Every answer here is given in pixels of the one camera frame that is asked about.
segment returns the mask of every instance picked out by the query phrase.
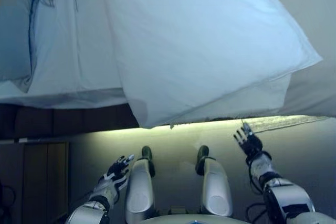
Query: cabinet door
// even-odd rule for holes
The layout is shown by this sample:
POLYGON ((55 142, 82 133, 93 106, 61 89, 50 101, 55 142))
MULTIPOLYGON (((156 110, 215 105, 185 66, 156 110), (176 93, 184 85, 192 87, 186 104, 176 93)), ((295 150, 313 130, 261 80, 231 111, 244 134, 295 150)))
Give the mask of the cabinet door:
POLYGON ((68 144, 25 145, 23 223, 55 223, 68 210, 68 144))
POLYGON ((25 145, 22 223, 47 222, 48 145, 25 145))
POLYGON ((47 220, 52 223, 68 210, 67 144, 48 144, 47 220))

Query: bed sheet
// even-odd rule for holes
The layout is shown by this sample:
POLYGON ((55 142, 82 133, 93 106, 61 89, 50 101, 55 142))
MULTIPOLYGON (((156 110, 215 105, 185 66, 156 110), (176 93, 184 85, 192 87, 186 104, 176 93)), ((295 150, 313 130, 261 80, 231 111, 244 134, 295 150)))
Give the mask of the bed sheet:
POLYGON ((310 42, 323 61, 307 69, 294 73, 291 77, 285 102, 280 110, 262 110, 261 103, 273 87, 278 95, 284 90, 285 79, 278 83, 268 83, 242 91, 239 96, 223 98, 192 113, 183 115, 172 124, 201 122, 215 118, 244 118, 248 116, 271 115, 314 115, 336 116, 336 0, 280 0, 290 14, 303 28, 310 42))
POLYGON ((37 66, 28 93, 0 82, 0 103, 80 109, 126 103, 103 0, 39 4, 37 66))

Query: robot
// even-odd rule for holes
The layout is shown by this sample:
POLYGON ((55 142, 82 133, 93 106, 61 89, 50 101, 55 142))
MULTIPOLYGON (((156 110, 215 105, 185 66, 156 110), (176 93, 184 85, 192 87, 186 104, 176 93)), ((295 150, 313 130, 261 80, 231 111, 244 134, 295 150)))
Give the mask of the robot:
MULTIPOLYGON (((236 131, 234 138, 246 154, 249 178, 257 193, 263 196, 268 217, 274 224, 336 224, 336 220, 315 212, 314 205, 300 186, 283 178, 272 166, 269 153, 263 151, 261 140, 247 123, 236 131)), ((110 223, 108 213, 119 199, 119 191, 126 187, 125 220, 127 224, 240 224, 230 218, 233 213, 227 175, 219 162, 209 156, 209 148, 201 146, 195 170, 204 176, 200 212, 198 214, 170 214, 159 216, 155 208, 151 178, 155 176, 152 152, 148 146, 142 149, 128 179, 127 167, 134 155, 120 157, 99 179, 88 201, 78 207, 66 223, 110 223)), ((261 216, 250 220, 251 223, 261 216)))

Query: pillow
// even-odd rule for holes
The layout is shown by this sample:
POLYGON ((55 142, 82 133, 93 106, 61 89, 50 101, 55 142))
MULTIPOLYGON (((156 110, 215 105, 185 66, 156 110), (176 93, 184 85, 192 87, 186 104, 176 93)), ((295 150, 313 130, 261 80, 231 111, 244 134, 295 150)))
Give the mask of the pillow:
POLYGON ((321 60, 278 0, 106 0, 121 82, 142 127, 321 60))
POLYGON ((0 0, 0 81, 31 75, 29 15, 32 0, 0 0))

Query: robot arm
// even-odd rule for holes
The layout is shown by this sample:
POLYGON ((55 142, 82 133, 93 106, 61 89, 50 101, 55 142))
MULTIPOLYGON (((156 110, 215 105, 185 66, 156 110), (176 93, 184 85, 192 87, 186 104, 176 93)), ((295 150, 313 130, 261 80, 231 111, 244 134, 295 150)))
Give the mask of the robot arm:
POLYGON ((247 155, 246 163, 249 167, 250 181, 263 195, 272 223, 322 223, 323 221, 323 223, 335 223, 335 220, 328 216, 315 213, 314 205, 306 191, 274 170, 271 156, 263 151, 262 142, 247 123, 243 124, 241 131, 237 131, 234 138, 247 155), (310 218, 308 221, 308 216, 315 216, 315 218, 310 218))
POLYGON ((119 200, 119 191, 127 185, 126 169, 134 155, 121 156, 98 181, 89 200, 68 218, 68 224, 109 223, 108 213, 119 200))

